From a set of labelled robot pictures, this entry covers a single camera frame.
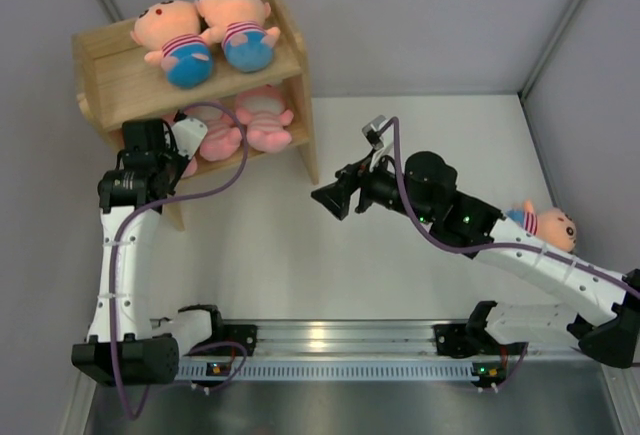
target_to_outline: gray floor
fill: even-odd
[[[595,363],[525,363],[504,392],[398,383],[236,383],[206,397],[189,387],[152,394],[124,421],[100,389],[85,435],[614,435],[621,433]],[[140,390],[131,397],[139,399]]]

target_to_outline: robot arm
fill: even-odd
[[[132,212],[175,193],[207,127],[179,113],[171,128],[157,119],[127,122],[122,129],[124,149],[118,153],[116,168],[107,172],[98,185],[103,228],[100,293],[85,343],[74,345],[71,358],[77,368],[98,383],[114,384],[109,301],[115,298],[116,342],[123,383],[169,383],[177,372],[179,357],[218,331],[220,315],[212,306],[187,307],[172,320],[152,327],[148,298],[151,249],[161,206],[133,219],[117,242],[114,293],[109,290],[110,257],[116,231]]]
[[[348,215],[357,190],[356,213],[377,203],[407,215],[396,173],[389,170],[399,160],[387,155],[393,147],[391,130],[384,131],[388,125],[378,117],[365,126],[373,150],[339,170],[335,183],[312,192],[339,220]],[[482,353],[499,353],[500,345],[519,342],[569,345],[604,364],[629,367],[640,331],[640,301],[623,287],[640,287],[640,270],[624,275],[558,250],[498,208],[458,191],[456,179],[456,170],[435,153],[418,152],[406,161],[402,181],[412,211],[429,226],[428,238],[443,250],[505,269],[563,302],[528,307],[480,302],[464,327],[466,341]]]

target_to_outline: white table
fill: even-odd
[[[512,96],[314,100],[321,184],[366,155],[361,128],[401,121],[403,158],[431,150],[458,170],[458,188],[501,208],[550,198],[520,104]],[[186,185],[196,192],[231,171]],[[553,303],[498,269],[431,247],[410,221],[379,206],[342,222],[310,198],[293,151],[252,161],[227,192],[183,206],[154,247],[152,316],[215,303],[227,319],[466,318],[480,300]]]

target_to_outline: gray panel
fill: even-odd
[[[160,0],[116,0],[125,16]],[[516,92],[569,0],[287,0],[319,95]]]
[[[3,434],[54,433],[100,278],[96,186],[113,156],[75,100],[71,34],[95,0],[0,0],[0,377]]]
[[[590,362],[525,363],[497,396],[422,382],[235,383],[209,397],[165,389],[138,421],[120,414],[115,392],[99,389],[85,435],[620,433],[602,372]]]
[[[583,257],[640,266],[640,0],[588,0],[528,113]]]

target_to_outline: table surface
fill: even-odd
[[[321,98],[313,106],[321,185],[366,155],[362,126],[396,115],[404,159],[430,150],[457,169],[463,192],[503,209],[527,198],[550,207],[515,95]],[[181,193],[231,175],[194,179]],[[310,198],[313,188],[291,150],[252,161],[226,192],[184,204],[185,232],[163,220],[151,315],[215,303],[227,319],[451,319],[480,300],[555,301],[500,269],[438,251],[382,207],[339,222]]]

